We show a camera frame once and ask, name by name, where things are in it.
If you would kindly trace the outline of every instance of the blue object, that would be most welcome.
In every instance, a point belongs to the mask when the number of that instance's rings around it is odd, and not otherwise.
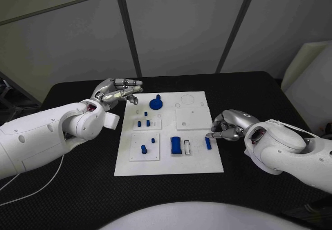
[[[143,145],[140,148],[141,148],[141,153],[146,154],[146,153],[147,153],[147,148],[146,148],[146,146]]]
[[[211,142],[209,142],[209,138],[205,138],[205,142],[206,142],[206,148],[211,150]]]
[[[156,99],[151,99],[149,105],[153,110],[159,110],[163,107],[163,101],[160,100],[160,95],[157,95]]]
[[[172,154],[182,154],[182,144],[180,143],[182,143],[180,137],[170,138],[170,145],[172,145],[170,153]]]

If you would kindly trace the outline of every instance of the black tabletop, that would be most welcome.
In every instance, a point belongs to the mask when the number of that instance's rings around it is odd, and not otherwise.
[[[265,72],[151,77],[144,93],[205,91],[211,116],[225,109],[245,111],[309,130],[271,76]],[[89,98],[101,81],[52,87],[42,110]],[[120,115],[115,130],[65,155],[49,186],[32,197],[0,207],[1,229],[95,229],[133,211],[177,201],[214,201],[280,213],[328,194],[291,175],[270,175],[244,155],[244,142],[218,140],[224,173],[114,177],[125,102],[110,111]],[[52,178],[61,159],[22,174],[0,192],[0,203],[35,192]],[[0,181],[0,187],[10,178]]]

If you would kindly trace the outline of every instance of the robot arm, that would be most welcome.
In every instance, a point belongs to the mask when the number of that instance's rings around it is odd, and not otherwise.
[[[102,127],[115,129],[118,116],[107,111],[118,100],[137,104],[141,82],[107,79],[91,99],[24,116],[0,127],[0,179],[23,173],[59,158],[92,140]]]
[[[304,132],[278,121],[260,122],[241,111],[225,110],[206,137],[229,141],[244,137],[245,154],[267,173],[278,175],[284,171],[309,186],[332,193],[332,141],[313,134],[313,138],[303,139],[287,126]]]

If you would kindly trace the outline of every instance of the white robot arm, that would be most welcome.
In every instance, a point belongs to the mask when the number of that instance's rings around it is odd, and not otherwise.
[[[287,127],[306,132],[278,121],[260,122],[244,112],[225,110],[206,137],[229,141],[244,137],[245,154],[267,173],[278,175],[284,171],[309,186],[332,193],[332,141],[313,134],[313,138],[303,139]]]
[[[118,116],[107,111],[118,100],[138,103],[133,93],[141,92],[141,84],[134,80],[107,79],[89,99],[6,123],[0,127],[0,179],[48,164],[92,140],[102,127],[115,129]]]

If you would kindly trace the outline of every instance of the robotic hand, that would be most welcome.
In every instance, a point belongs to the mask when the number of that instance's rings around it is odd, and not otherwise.
[[[273,119],[260,122],[231,109],[215,118],[206,137],[228,141],[244,137],[244,153],[267,173],[278,175],[284,171],[309,186],[332,193],[332,141],[312,133],[313,138],[303,139],[287,127],[306,132]]]
[[[115,129],[118,116],[107,111],[120,100],[138,103],[133,93],[143,91],[141,84],[141,81],[107,79],[89,99],[6,123],[0,127],[0,179],[48,164],[92,140],[102,127]]]

